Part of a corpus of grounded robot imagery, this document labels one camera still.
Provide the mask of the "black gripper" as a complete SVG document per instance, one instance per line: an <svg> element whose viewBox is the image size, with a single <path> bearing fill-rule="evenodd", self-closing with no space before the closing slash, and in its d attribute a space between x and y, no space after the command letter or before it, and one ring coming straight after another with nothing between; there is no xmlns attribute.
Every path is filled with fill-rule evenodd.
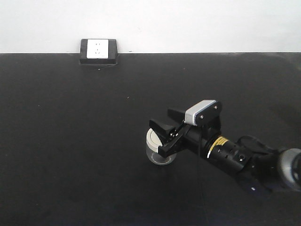
<svg viewBox="0 0 301 226"><path fill-rule="evenodd" d="M167 115L175 122L185 122L185 110L168 108ZM174 136L176 127L167 125L158 120L149 121L150 128L159 137L162 146L158 147L158 154L169 157L183 150L190 150L198 157L204 157L207 152L208 142L212 137L212 128L208 125L201 127L185 125Z"/></svg>

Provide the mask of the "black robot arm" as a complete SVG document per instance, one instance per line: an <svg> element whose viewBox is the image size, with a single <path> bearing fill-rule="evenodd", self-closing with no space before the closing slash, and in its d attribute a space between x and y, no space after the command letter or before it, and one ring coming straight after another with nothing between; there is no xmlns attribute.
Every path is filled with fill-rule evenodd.
<svg viewBox="0 0 301 226"><path fill-rule="evenodd" d="M222 136L220 112L220 107L214 104L189 122L185 119L186 112L169 109L169 117L180 124L178 127L150 120L150 128L161 141L159 156L166 158L190 150L250 192L301 190L300 149L272 149L251 136L232 142Z"/></svg>

